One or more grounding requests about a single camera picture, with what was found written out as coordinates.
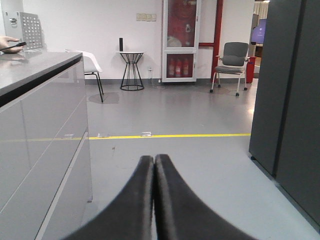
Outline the person's hand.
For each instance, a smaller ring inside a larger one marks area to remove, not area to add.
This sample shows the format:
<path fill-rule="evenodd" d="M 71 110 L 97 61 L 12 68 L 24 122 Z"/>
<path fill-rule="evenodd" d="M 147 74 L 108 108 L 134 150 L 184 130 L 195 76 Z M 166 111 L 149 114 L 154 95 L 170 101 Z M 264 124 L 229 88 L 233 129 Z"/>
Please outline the person's hand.
<path fill-rule="evenodd" d="M 10 37 L 10 36 L 2 36 L 2 35 L 0 36 L 0 48 L 1 49 L 10 47 L 11 46 L 10 42 L 18 43 L 19 39 L 14 38 L 14 37 Z M 16 47 L 4 49 L 4 50 L 2 50 L 2 52 L 5 54 L 16 54 L 16 53 L 19 53 L 20 51 L 22 51 L 23 48 L 24 48 L 23 46 L 16 46 Z"/>

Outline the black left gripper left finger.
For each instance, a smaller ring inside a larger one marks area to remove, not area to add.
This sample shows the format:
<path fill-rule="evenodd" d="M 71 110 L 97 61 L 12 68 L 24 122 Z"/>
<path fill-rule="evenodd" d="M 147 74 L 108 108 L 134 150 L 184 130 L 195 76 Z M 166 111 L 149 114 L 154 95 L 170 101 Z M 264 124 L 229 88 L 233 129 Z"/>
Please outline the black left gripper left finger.
<path fill-rule="evenodd" d="M 66 240 L 150 240 L 152 238 L 154 159 L 142 156 L 120 193 Z"/>

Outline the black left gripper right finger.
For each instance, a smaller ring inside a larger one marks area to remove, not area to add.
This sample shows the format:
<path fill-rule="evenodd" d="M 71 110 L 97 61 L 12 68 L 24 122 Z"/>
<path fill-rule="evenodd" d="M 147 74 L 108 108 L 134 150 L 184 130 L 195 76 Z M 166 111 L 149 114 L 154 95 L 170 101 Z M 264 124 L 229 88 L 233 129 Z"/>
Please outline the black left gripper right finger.
<path fill-rule="evenodd" d="M 154 211 L 160 240 L 251 240 L 209 208 L 187 185 L 167 154 L 154 163 Z"/>

